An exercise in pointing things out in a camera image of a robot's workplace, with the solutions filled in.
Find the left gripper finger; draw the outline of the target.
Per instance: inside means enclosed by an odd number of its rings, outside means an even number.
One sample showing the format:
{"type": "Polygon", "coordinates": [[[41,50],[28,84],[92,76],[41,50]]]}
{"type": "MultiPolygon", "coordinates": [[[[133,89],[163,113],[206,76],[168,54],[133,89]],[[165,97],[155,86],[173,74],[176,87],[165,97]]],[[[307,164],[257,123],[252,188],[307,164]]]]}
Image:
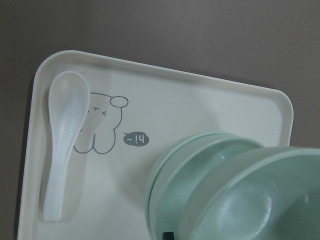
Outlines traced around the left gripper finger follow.
{"type": "Polygon", "coordinates": [[[175,240],[175,234],[173,232],[164,232],[162,234],[162,240],[175,240]]]}

